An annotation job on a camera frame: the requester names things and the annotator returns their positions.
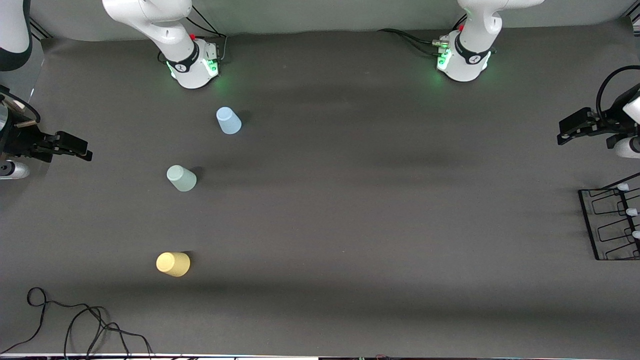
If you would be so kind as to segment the black wire cup holder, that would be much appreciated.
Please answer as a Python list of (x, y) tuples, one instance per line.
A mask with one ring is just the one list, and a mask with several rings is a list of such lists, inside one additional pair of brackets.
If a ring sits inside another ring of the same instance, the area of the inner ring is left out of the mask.
[(597, 261), (640, 261), (640, 172), (577, 192)]

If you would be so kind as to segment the pale green plastic cup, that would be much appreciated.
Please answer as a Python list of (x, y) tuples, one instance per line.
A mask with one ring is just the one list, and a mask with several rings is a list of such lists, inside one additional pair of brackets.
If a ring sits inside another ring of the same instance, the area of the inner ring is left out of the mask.
[(178, 164), (172, 165), (167, 169), (166, 177), (179, 192), (191, 191), (198, 182), (195, 173)]

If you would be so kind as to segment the yellow plastic cup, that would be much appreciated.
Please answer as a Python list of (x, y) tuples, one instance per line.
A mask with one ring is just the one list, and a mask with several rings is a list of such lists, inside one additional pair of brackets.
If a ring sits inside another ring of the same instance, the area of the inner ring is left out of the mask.
[(179, 278), (188, 273), (191, 258), (182, 251), (165, 251), (157, 256), (155, 266), (163, 274)]

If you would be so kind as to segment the light blue plastic cup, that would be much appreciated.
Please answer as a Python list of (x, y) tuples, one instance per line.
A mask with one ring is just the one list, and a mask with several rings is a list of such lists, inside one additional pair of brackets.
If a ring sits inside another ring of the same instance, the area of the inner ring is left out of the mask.
[(224, 134), (233, 135), (242, 129), (242, 120), (230, 107), (220, 107), (215, 112), (215, 118)]

